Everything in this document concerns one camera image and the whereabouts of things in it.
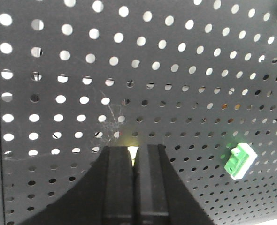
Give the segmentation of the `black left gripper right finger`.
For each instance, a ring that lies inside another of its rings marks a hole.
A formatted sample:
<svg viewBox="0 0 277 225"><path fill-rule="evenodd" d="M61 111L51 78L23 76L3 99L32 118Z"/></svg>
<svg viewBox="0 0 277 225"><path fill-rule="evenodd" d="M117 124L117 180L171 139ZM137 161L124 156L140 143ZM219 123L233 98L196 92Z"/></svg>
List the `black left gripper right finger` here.
<svg viewBox="0 0 277 225"><path fill-rule="evenodd" d="M163 145L140 146L134 163L136 225L212 225Z"/></svg>

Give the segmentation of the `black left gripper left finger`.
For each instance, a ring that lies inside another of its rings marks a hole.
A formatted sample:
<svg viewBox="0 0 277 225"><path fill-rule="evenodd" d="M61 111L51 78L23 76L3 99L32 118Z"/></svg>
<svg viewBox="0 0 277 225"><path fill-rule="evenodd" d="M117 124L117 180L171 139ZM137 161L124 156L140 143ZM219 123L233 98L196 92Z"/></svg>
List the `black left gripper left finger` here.
<svg viewBox="0 0 277 225"><path fill-rule="evenodd" d="M132 225L134 185L126 146L106 146L90 170L24 225Z"/></svg>

